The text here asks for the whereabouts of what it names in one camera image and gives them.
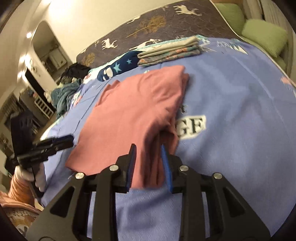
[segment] white appliance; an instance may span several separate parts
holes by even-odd
[[[62,53],[59,49],[55,49],[49,53],[49,59],[53,63],[53,65],[56,67],[56,69],[60,69],[62,66],[64,66],[67,63],[67,60],[64,58]]]

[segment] silver screw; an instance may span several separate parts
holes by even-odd
[[[216,178],[216,179],[221,179],[223,176],[222,176],[222,174],[221,173],[219,173],[219,172],[215,172],[214,173],[214,178]]]
[[[119,169],[119,167],[117,165],[112,165],[109,167],[109,170],[113,171],[113,172],[117,171],[118,169]]]
[[[75,175],[75,178],[76,179],[82,179],[84,177],[84,173],[82,173],[82,172],[78,172],[78,173],[76,173],[76,175]]]
[[[182,171],[182,172],[186,172],[186,171],[189,170],[189,167],[186,166],[186,165],[182,165],[182,166],[179,167],[179,169],[180,169],[180,171]]]

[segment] teal star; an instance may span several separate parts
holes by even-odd
[[[120,65],[120,64],[117,64],[117,62],[116,62],[115,66],[113,67],[113,69],[116,71],[116,73],[118,73],[118,71],[122,71],[122,70],[119,68],[119,65]]]

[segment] human hand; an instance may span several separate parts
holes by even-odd
[[[23,179],[29,182],[34,181],[34,175],[32,172],[21,168],[20,166],[15,167],[15,176],[18,180]],[[36,174],[35,186],[39,188],[39,191],[44,192],[46,186],[46,176],[44,170],[44,164],[41,162],[39,164],[39,171]]]

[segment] folded pink garment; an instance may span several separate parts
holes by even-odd
[[[173,154],[175,127],[188,74],[184,66],[165,67],[108,85],[81,130],[66,167],[86,175],[100,173],[137,146],[133,188],[159,187],[164,173],[160,146]]]

